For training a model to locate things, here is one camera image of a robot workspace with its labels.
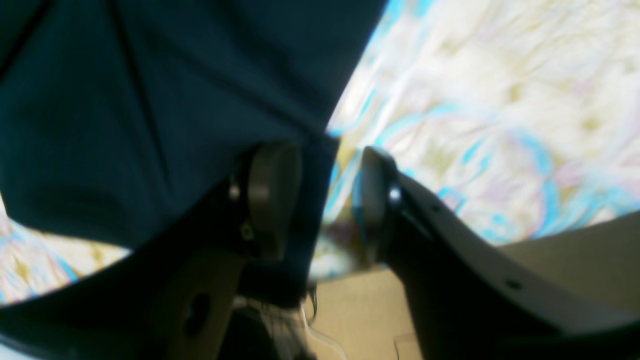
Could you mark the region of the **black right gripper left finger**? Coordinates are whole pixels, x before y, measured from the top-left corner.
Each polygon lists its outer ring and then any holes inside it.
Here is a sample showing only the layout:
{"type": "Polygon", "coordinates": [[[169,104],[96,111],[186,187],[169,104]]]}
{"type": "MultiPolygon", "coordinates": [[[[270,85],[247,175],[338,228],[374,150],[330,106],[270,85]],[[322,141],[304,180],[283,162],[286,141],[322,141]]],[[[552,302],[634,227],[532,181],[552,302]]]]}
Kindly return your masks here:
{"type": "Polygon", "coordinates": [[[252,148],[131,255],[3,308],[1,346],[36,360],[215,360],[246,264],[285,255],[302,175],[295,142],[252,148]]]}

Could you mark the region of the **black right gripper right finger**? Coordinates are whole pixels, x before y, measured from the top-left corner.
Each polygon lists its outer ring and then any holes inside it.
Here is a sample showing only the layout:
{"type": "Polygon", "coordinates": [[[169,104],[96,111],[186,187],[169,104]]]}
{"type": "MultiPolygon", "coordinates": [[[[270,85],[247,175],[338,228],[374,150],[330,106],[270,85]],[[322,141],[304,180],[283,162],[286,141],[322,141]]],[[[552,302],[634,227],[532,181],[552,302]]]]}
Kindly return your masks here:
{"type": "Polygon", "coordinates": [[[485,243],[377,146],[362,152],[362,233],[402,281],[426,360],[637,360],[639,317],[544,280],[485,243]]]}

